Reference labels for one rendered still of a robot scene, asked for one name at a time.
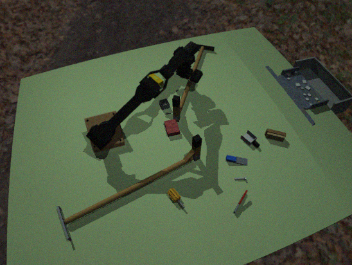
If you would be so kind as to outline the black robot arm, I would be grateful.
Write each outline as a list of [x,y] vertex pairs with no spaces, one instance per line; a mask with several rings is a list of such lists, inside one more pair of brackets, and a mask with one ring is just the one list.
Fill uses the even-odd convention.
[[[177,48],[173,57],[169,60],[167,65],[164,65],[161,69],[151,71],[144,77],[137,86],[135,96],[132,97],[113,117],[108,120],[101,122],[99,125],[93,125],[86,137],[91,140],[95,146],[100,150],[107,146],[111,141],[115,133],[116,127],[129,116],[136,107],[142,103],[150,101],[152,98],[156,98],[164,89],[166,89],[168,79],[174,75],[174,71],[177,68],[184,68],[187,65],[191,69],[191,65],[195,61],[196,52],[198,51],[197,45],[190,41],[186,47]],[[148,76],[153,73],[160,73],[166,80],[162,90],[157,83]]]

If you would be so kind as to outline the blue-handled knife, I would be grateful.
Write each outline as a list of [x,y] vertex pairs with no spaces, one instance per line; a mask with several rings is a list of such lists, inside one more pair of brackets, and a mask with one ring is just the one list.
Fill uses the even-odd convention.
[[238,156],[226,156],[226,161],[231,161],[231,162],[236,162],[244,165],[248,165],[248,159],[246,158],[241,158]]

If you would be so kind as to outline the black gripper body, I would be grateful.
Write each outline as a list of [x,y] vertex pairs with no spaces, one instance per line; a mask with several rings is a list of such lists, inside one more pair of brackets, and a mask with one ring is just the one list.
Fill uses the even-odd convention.
[[196,84],[200,81],[201,76],[203,75],[202,72],[197,69],[193,72],[188,65],[184,68],[177,68],[176,72],[180,75],[190,77],[190,80]]

